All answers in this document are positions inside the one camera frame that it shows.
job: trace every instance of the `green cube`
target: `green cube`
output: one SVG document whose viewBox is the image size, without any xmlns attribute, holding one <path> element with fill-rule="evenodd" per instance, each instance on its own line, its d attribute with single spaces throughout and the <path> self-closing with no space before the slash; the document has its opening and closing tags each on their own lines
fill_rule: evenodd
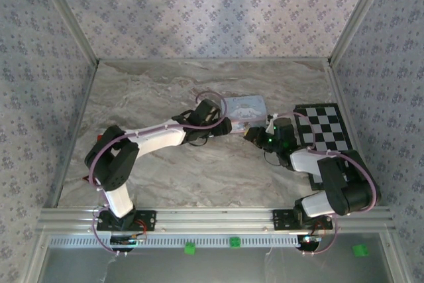
<svg viewBox="0 0 424 283">
<path fill-rule="evenodd" d="M 241 240 L 239 237 L 231 237 L 230 238 L 230 248 L 238 249 L 240 248 Z"/>
<path fill-rule="evenodd" d="M 354 256 L 356 256 L 357 258 L 370 255 L 366 245 L 354 245 L 352 247 L 352 251 L 353 251 Z"/>
<path fill-rule="evenodd" d="M 187 255 L 194 255 L 195 252 L 196 252 L 196 245 L 192 242 L 186 242 L 184 253 Z"/>
</svg>

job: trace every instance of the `marble surface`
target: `marble surface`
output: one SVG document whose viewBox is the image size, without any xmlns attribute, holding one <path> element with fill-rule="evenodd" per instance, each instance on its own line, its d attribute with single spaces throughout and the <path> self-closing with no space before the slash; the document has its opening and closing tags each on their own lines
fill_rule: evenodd
<svg viewBox="0 0 424 283">
<path fill-rule="evenodd" d="M 137 129 L 195 107 L 203 90 L 227 97 L 260 94 L 269 113 L 296 103 L 331 102 L 320 63 L 110 62 L 95 77 L 59 206 L 96 206 L 101 196 L 86 181 L 83 160 L 107 127 Z M 269 161 L 276 162 L 272 155 Z M 138 207 L 292 206 L 311 193 L 304 173 L 265 162 L 241 135 L 163 148 L 139 158 L 128 181 Z"/>
</svg>

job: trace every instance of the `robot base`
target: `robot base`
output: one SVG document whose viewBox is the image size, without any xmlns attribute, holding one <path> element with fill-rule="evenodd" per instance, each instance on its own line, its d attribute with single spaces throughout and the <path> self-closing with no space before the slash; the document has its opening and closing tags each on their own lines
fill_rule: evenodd
<svg viewBox="0 0 424 283">
<path fill-rule="evenodd" d="M 134 210 L 134 213 L 129 213 L 121 219 L 117 219 L 112 212 L 109 210 L 102 211 L 99 215 L 99 221 L 97 222 L 98 231 L 132 231 L 132 232 L 143 232 L 142 224 L 146 225 L 146 231 L 154 231 L 156 224 L 156 211 L 154 210 Z"/>
<path fill-rule="evenodd" d="M 292 209 L 277 209 L 272 211 L 274 230 L 331 230 L 333 222 L 330 217 L 320 215 L 301 222 L 295 217 L 295 212 Z"/>
</svg>

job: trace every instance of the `patterned wallpaper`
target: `patterned wallpaper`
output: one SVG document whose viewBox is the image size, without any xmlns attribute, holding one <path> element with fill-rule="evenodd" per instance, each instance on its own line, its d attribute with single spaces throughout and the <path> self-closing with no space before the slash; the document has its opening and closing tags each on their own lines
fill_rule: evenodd
<svg viewBox="0 0 424 283">
<path fill-rule="evenodd" d="M 0 282 L 17 282 L 92 71 L 51 0 L 0 4 Z"/>
<path fill-rule="evenodd" d="M 424 0 L 375 0 L 339 79 L 370 169 L 424 282 Z"/>
<path fill-rule="evenodd" d="M 329 56 L 358 0 L 67 0 L 97 57 Z"/>
</svg>

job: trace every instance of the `purple cable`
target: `purple cable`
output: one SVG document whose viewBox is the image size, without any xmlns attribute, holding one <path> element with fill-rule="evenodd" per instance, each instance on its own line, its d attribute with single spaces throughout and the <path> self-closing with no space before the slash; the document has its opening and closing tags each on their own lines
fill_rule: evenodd
<svg viewBox="0 0 424 283">
<path fill-rule="evenodd" d="M 114 251 L 114 250 L 112 250 L 111 248 L 109 248 L 107 245 L 105 245 L 103 242 L 101 242 L 101 239 L 99 238 L 99 235 L 97 234 L 97 231 L 96 231 L 96 229 L 95 229 L 95 220 L 96 220 L 96 217 L 99 217 L 99 215 L 100 215 L 100 213 L 102 212 L 102 211 L 107 211 L 108 210 L 108 208 L 107 207 L 104 207 L 104 208 L 102 208 L 102 209 L 100 209 L 98 212 L 97 212 L 97 215 L 94 215 L 94 218 L 93 218 L 93 221 L 91 222 L 91 230 L 93 231 L 93 234 L 94 234 L 94 237 L 96 238 L 96 240 L 97 240 L 97 242 L 107 251 L 107 252 L 110 252 L 110 253 L 113 253 L 114 255 L 115 254 L 117 254 L 117 252 L 116 251 Z"/>
<path fill-rule="evenodd" d="M 315 251 L 314 252 L 307 252 L 308 254 L 319 255 L 320 253 L 327 252 L 334 245 L 334 242 L 336 241 L 336 236 L 339 233 L 338 230 L 337 230 L 337 214 L 334 213 L 334 214 L 331 215 L 331 217 L 333 217 L 333 220 L 334 220 L 334 235 L 333 235 L 333 238 L 331 239 L 330 243 L 324 249 L 319 250 L 317 252 L 315 252 Z"/>
<path fill-rule="evenodd" d="M 327 155 L 327 152 L 317 152 L 316 150 L 311 150 L 309 149 L 308 152 L 312 153 L 312 154 L 317 154 L 317 155 Z M 343 158 L 344 160 L 350 162 L 353 166 L 356 167 L 356 169 L 358 169 L 360 171 L 360 173 L 365 177 L 366 181 L 370 184 L 370 188 L 371 188 L 371 193 L 372 193 L 372 199 L 370 202 L 370 205 L 365 208 L 365 209 L 361 209 L 359 210 L 359 212 L 367 212 L 370 211 L 377 203 L 377 189 L 374 185 L 374 183 L 372 182 L 372 179 L 370 177 L 370 175 L 366 172 L 366 170 L 359 165 L 357 162 L 355 162 L 353 159 L 351 159 L 350 157 L 341 154 L 339 152 L 328 152 L 329 156 L 338 156 L 340 158 Z"/>
</svg>

